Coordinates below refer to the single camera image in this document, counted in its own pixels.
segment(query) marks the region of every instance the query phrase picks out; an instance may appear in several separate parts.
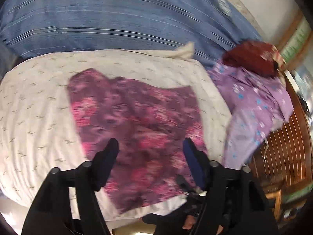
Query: blue bedsheet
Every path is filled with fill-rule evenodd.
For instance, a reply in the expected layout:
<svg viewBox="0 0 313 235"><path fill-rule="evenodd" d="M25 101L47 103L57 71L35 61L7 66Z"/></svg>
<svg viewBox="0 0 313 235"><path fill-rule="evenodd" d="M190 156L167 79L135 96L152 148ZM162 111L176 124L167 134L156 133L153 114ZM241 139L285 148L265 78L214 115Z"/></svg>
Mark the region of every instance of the blue bedsheet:
<svg viewBox="0 0 313 235"><path fill-rule="evenodd" d="M5 43L0 41L0 82L4 75L12 69L17 56L8 48Z"/></svg>
<svg viewBox="0 0 313 235"><path fill-rule="evenodd" d="M261 37L223 0L6 0L0 38L23 58L106 48L171 50L193 41L205 67Z"/></svg>

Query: white bedsheet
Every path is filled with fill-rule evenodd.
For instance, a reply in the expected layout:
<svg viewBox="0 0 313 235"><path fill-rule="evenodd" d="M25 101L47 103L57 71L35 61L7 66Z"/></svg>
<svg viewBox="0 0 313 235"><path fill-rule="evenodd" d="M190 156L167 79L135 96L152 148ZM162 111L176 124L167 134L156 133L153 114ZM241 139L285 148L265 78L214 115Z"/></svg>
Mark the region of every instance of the white bedsheet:
<svg viewBox="0 0 313 235"><path fill-rule="evenodd" d="M29 207L51 168L74 169L86 160L69 109L71 76L95 68L109 78L123 76L174 88L190 85L201 109L209 158L221 161L231 114L189 44L176 51L99 50L43 55L6 74L0 86L0 188ZM185 202L182 195L119 214L103 191L96 196L105 220L165 215ZM70 191L78 218L75 192Z"/></svg>

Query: purple sheet with blue flowers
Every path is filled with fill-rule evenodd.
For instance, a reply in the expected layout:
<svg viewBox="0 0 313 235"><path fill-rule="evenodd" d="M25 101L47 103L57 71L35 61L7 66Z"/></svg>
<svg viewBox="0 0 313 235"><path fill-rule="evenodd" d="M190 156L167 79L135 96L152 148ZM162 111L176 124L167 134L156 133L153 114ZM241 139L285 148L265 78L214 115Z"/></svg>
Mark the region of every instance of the purple sheet with blue flowers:
<svg viewBox="0 0 313 235"><path fill-rule="evenodd" d="M232 114L223 165L240 169L269 135L273 119L288 122L293 106L278 78L216 63L208 71Z"/></svg>

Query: wooden furniture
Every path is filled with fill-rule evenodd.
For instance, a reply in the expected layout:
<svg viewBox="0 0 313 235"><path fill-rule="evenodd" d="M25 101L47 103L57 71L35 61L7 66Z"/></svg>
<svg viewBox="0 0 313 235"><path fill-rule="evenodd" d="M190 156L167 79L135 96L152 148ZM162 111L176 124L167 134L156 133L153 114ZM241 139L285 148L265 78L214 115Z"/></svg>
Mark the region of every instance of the wooden furniture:
<svg viewBox="0 0 313 235"><path fill-rule="evenodd" d="M306 115L299 98L286 78L294 112L289 123L267 137L269 148L265 153L263 143L249 164L263 188L285 180L284 193L290 194L304 188L312 181L312 143ZM278 190L273 186L265 193Z"/></svg>
<svg viewBox="0 0 313 235"><path fill-rule="evenodd" d="M274 207L274 217L278 221L280 217L281 210L281 190L277 190L276 192L267 193L265 196L268 199L275 199L275 207Z"/></svg>

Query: pink floral cloth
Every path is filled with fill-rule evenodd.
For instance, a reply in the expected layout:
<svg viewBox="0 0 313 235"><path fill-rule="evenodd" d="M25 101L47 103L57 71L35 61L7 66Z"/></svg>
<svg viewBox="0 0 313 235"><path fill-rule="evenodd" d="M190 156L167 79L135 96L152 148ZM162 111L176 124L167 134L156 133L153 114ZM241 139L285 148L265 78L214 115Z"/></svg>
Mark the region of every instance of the pink floral cloth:
<svg viewBox="0 0 313 235"><path fill-rule="evenodd" d="M84 152L92 160L110 138L120 152L104 191L121 212L162 202L182 191L181 174L194 185L182 145L190 137L206 151L197 99L191 87L161 89L94 69L68 84Z"/></svg>

